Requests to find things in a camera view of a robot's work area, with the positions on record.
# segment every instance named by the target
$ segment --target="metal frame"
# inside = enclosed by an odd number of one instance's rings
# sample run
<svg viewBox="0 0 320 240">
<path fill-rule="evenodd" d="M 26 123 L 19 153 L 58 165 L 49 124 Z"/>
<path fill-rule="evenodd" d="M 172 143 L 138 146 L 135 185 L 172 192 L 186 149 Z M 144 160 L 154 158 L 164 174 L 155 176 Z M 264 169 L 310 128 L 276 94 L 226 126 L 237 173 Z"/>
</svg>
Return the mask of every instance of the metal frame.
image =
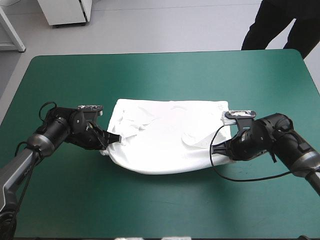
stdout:
<svg viewBox="0 0 320 240">
<path fill-rule="evenodd" d="M 16 30 L 12 26 L 11 22 L 7 18 L 2 7 L 0 7 L 0 25 L 3 27 L 6 34 L 9 36 L 9 38 L 12 41 L 12 43 L 11 42 L 0 43 L 0 51 L 18 50 L 19 52 L 24 52 L 26 50 L 26 47 L 21 41 Z"/>
</svg>

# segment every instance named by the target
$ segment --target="green table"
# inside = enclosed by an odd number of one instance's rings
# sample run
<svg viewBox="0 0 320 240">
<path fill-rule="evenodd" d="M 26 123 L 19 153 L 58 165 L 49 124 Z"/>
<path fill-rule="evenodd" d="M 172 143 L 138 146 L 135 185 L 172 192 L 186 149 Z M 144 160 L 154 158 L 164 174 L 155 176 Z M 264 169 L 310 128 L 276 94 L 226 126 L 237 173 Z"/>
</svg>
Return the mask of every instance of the green table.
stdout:
<svg viewBox="0 0 320 240">
<path fill-rule="evenodd" d="M 0 167 L 41 124 L 47 101 L 104 105 L 107 128 L 117 99 L 229 102 L 257 117 L 280 112 L 320 150 L 320 97 L 297 51 L 258 50 L 35 57 L 0 127 Z M 269 155 L 220 166 L 234 178 L 282 173 Z M 34 171 L 18 215 L 17 237 L 319 237 L 320 199 L 288 175 L 236 183 L 212 169 L 142 175 L 98 151 L 62 144 Z"/>
</svg>

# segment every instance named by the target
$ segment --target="silver arm segment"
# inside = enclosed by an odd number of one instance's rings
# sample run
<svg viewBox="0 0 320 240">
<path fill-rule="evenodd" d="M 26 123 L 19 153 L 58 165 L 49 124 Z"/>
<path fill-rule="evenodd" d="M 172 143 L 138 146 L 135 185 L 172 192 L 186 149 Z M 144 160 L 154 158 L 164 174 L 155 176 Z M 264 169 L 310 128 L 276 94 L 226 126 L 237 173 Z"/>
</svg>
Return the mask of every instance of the silver arm segment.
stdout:
<svg viewBox="0 0 320 240">
<path fill-rule="evenodd" d="M 15 193 L 31 170 L 33 161 L 38 158 L 37 152 L 26 148 L 0 169 L 0 212 L 4 209 L 15 209 L 17 205 Z"/>
</svg>

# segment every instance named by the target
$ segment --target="robotic arm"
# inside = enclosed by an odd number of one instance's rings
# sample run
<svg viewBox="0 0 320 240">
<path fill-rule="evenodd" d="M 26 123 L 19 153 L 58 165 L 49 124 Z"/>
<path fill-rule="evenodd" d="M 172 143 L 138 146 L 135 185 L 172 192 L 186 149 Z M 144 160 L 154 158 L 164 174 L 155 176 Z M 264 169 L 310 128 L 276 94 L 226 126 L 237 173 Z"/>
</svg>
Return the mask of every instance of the robotic arm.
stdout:
<svg viewBox="0 0 320 240">
<path fill-rule="evenodd" d="M 238 132 L 232 139 L 211 146 L 211 153 L 248 161 L 269 152 L 274 162 L 277 156 L 320 195 L 320 154 L 294 130 L 292 120 L 286 115 L 275 113 L 254 120 L 255 116 L 249 110 L 224 112 L 224 126 L 237 125 Z"/>
<path fill-rule="evenodd" d="M 41 109 L 54 104 L 45 119 Z M 39 117 L 43 124 L 30 136 L 26 148 L 0 169 L 0 239 L 12 240 L 16 229 L 16 215 L 20 200 L 16 191 L 34 167 L 67 142 L 87 150 L 105 150 L 109 144 L 120 141 L 120 136 L 102 130 L 97 117 L 102 115 L 100 105 L 81 105 L 76 109 L 57 107 L 54 102 L 44 104 Z M 283 114 L 273 114 L 254 120 L 254 111 L 227 111 L 223 113 L 225 126 L 237 125 L 238 133 L 230 140 L 210 147 L 212 154 L 221 154 L 235 161 L 248 161 L 266 152 L 276 157 L 296 176 L 305 178 L 320 195 L 320 154 L 295 130 L 292 120 Z"/>
<path fill-rule="evenodd" d="M 54 108 L 47 112 L 45 119 L 41 119 L 41 109 L 48 104 L 54 104 Z M 16 191 L 26 177 L 30 179 L 34 166 L 43 158 L 52 155 L 63 142 L 87 150 L 105 150 L 109 144 L 120 140 L 119 135 L 102 130 L 97 125 L 97 117 L 103 112 L 100 105 L 81 105 L 73 109 L 57 107 L 54 102 L 48 102 L 41 109 L 39 117 L 43 124 L 26 142 L 22 142 L 26 148 L 0 169 L 1 240 L 13 239 L 21 203 L 17 201 Z"/>
</svg>

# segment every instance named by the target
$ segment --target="white cabinet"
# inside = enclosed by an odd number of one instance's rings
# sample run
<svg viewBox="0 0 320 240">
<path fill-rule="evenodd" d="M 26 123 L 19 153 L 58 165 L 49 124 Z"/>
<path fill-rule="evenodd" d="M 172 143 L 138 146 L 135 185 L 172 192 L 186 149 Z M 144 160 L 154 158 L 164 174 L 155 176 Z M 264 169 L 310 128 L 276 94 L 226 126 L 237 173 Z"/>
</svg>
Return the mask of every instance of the white cabinet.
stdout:
<svg viewBox="0 0 320 240">
<path fill-rule="evenodd" d="M 49 25 L 90 21 L 92 0 L 38 0 Z"/>
</svg>

